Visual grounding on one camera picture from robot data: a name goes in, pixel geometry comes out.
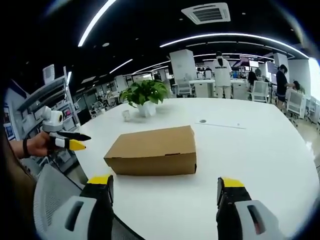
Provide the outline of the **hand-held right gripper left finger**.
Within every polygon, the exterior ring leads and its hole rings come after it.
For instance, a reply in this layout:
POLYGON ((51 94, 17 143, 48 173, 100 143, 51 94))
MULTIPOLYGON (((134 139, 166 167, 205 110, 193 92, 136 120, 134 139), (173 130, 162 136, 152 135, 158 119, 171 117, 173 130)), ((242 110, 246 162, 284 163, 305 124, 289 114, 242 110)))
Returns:
POLYGON ((114 220, 111 174, 91 178, 56 211, 58 240, 110 240, 114 220))

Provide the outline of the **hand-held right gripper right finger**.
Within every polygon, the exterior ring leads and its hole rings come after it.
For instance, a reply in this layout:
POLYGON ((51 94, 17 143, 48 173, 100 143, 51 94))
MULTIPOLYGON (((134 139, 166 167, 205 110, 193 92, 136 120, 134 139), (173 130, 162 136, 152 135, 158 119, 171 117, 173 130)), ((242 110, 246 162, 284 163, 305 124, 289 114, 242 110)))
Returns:
POLYGON ((217 180, 217 234, 219 240, 284 240, 277 217, 259 200, 252 200, 236 179, 217 180))

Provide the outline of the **person's left hand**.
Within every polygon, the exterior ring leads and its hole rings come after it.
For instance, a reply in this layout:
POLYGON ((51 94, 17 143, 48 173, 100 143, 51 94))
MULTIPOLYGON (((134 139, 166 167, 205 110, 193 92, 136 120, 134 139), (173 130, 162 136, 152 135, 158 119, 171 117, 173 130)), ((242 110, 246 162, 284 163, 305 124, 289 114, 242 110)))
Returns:
POLYGON ((41 131, 36 136, 26 140, 26 150, 28 155, 35 157, 45 157, 52 153, 53 146, 50 135, 41 131))

